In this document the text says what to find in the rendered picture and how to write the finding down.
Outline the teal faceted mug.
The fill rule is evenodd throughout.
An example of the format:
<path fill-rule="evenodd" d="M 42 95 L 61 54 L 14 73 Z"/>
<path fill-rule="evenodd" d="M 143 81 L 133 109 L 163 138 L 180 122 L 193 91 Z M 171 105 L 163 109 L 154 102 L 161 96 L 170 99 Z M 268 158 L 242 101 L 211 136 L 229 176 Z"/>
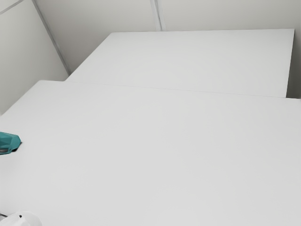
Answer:
<path fill-rule="evenodd" d="M 15 152 L 22 141 L 18 135 L 0 132 L 0 155 Z"/>

